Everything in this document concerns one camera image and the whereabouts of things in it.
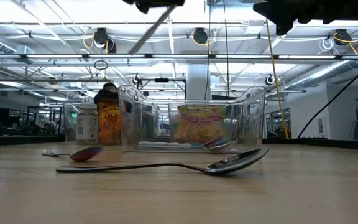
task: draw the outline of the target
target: ceiling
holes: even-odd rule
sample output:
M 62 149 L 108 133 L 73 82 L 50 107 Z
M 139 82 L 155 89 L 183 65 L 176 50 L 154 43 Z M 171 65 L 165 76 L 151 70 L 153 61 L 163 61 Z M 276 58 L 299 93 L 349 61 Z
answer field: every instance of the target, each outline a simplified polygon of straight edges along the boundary
M 7 45 L 28 46 L 37 54 L 86 54 L 87 52 L 104 54 L 103 50 L 97 47 L 87 49 L 83 43 L 85 39 L 86 44 L 91 45 L 92 33 L 98 27 L 108 29 L 108 35 L 116 43 L 117 54 L 126 54 L 165 11 L 164 8 L 158 8 L 151 9 L 148 14 L 143 14 L 135 6 L 118 0 L 25 0 L 22 3 L 25 4 L 27 11 L 24 11 L 13 1 L 0 0 L 0 39 Z M 208 54 L 207 46 L 197 45 L 191 38 L 194 29 L 202 27 L 211 33 L 211 54 L 270 54 L 267 26 L 264 20 L 265 18 L 254 12 L 251 7 L 230 9 L 226 12 L 225 27 L 225 14 L 222 11 L 214 11 L 209 16 L 208 8 L 204 9 L 203 0 L 187 0 L 183 7 L 178 7 L 171 13 L 171 23 L 165 21 L 138 53 Z M 323 25 L 321 21 L 295 24 L 295 28 L 287 36 L 281 38 L 275 36 L 275 25 L 272 22 L 269 24 L 273 53 L 277 55 L 353 54 L 349 45 L 330 45 L 328 40 L 323 43 L 324 38 L 327 35 L 332 36 L 336 29 L 347 29 L 353 39 L 358 39 L 358 21 L 334 21 L 328 25 Z M 354 47 L 358 48 L 358 42 L 354 43 Z M 37 62 L 47 63 L 47 60 L 37 60 Z M 79 60 L 72 60 L 72 62 L 78 63 L 78 66 L 63 64 L 42 67 L 37 71 L 40 66 L 28 66 L 15 61 L 7 64 L 4 60 L 0 60 L 0 66 L 19 75 L 23 75 L 27 67 L 30 73 L 34 72 L 32 78 L 56 77 L 57 79 L 86 80 L 91 77 L 90 72 L 96 73 L 93 67 L 81 66 Z M 174 63 L 158 61 L 153 65 L 142 66 L 140 64 L 145 63 L 143 61 L 136 66 L 127 66 L 125 62 L 125 60 L 114 60 L 117 66 L 111 65 L 105 70 L 106 74 L 102 72 L 100 78 L 106 76 L 118 85 L 130 83 L 136 73 L 142 78 L 186 78 L 188 65 L 191 63 L 186 60 L 173 61 Z M 281 83 L 285 83 L 320 64 L 320 62 L 277 62 L 275 68 Z M 273 67 L 271 63 L 260 63 L 257 60 L 252 63 L 229 61 L 229 70 L 227 70 L 224 61 L 210 60 L 209 71 L 212 75 L 219 77 L 220 89 L 226 88 L 222 77 L 227 73 L 231 76 L 229 79 L 231 88 L 245 89 L 254 85 L 265 85 L 264 79 L 273 73 Z M 86 81 L 81 84 L 89 89 L 101 88 L 102 85 L 103 83 Z M 48 83 L 39 83 L 38 86 L 56 88 Z M 150 83 L 149 86 L 151 88 L 178 88 L 174 83 Z M 164 95 L 151 93 L 150 97 L 181 98 L 183 93 L 179 90 L 178 88 L 178 92 L 164 93 Z

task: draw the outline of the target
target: black cable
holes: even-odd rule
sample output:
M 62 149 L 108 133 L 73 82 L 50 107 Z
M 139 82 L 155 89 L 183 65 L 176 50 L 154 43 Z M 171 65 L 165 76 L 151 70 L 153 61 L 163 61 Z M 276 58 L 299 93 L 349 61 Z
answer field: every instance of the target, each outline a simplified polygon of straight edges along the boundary
M 226 64 L 227 64 L 227 97 L 230 97 L 229 89 L 229 41 L 227 40 L 227 20 L 226 20 L 226 3 L 223 0 L 223 13 L 224 13 L 224 30 L 226 33 Z
M 208 91 L 209 86 L 209 48 L 211 43 L 211 13 L 212 13 L 212 0 L 209 0 L 209 27 L 208 27 L 208 59 L 206 61 L 206 86 L 205 86 L 205 94 L 204 100 L 206 100 L 206 93 Z
M 306 128 L 309 126 L 309 124 L 317 117 L 317 115 L 319 115 L 325 108 L 327 108 L 337 97 L 339 97 L 339 95 L 345 91 L 345 89 L 347 89 L 347 87 L 349 87 L 352 83 L 354 83 L 354 81 L 358 79 L 358 74 L 348 83 L 346 84 L 346 86 L 339 91 L 339 93 L 337 93 L 325 106 L 323 106 L 323 108 L 321 108 L 310 120 L 309 122 L 306 124 L 306 126 L 302 129 L 301 133 L 298 135 L 298 139 L 301 138 L 301 135 L 303 134 L 303 132 L 306 130 Z

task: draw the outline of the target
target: person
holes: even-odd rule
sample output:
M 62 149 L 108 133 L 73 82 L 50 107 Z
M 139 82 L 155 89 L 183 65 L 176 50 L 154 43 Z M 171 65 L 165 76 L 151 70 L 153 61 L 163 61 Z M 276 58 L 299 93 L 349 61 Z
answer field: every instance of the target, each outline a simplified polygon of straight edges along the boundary
M 98 104 L 100 99 L 118 99 L 118 89 L 114 83 L 106 83 L 103 89 L 93 98 L 94 103 Z

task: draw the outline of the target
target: spoon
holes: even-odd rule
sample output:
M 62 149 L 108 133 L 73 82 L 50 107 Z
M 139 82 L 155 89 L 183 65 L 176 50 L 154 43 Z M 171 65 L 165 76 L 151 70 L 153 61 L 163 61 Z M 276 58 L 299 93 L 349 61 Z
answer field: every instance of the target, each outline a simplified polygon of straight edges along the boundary
M 109 170 L 123 170 L 123 169 L 137 169 L 137 168 L 148 168 L 148 167 L 162 167 L 162 166 L 178 166 L 188 169 L 201 171 L 208 175 L 224 175 L 237 170 L 244 169 L 251 166 L 253 163 L 264 157 L 268 153 L 268 149 L 257 149 L 248 151 L 236 156 L 232 156 L 220 161 L 215 162 L 205 168 L 199 168 L 195 166 L 189 166 L 180 163 L 160 163 L 160 164 L 139 164 L 139 165 L 128 165 L 128 166 L 100 166 L 100 167 L 72 167 L 62 166 L 57 167 L 56 172 L 60 173 L 92 173 L 92 172 L 104 172 Z
M 103 150 L 102 146 L 92 146 L 87 147 L 86 149 L 80 150 L 74 154 L 69 153 L 53 153 L 44 151 L 42 152 L 43 156 L 52 156 L 52 157 L 59 157 L 59 156 L 70 156 L 70 159 L 76 162 L 85 162 L 88 159 L 92 159 L 96 155 L 98 155 Z

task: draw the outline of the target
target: snack bag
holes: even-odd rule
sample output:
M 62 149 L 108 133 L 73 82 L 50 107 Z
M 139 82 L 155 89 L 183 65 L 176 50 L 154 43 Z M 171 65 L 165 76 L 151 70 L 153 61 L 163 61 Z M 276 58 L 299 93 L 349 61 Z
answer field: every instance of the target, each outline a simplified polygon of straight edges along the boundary
M 117 99 L 100 99 L 98 103 L 99 136 L 101 144 L 121 144 L 121 122 Z
M 178 109 L 180 114 L 173 119 L 175 142 L 204 144 L 214 139 L 224 139 L 224 106 L 185 105 Z

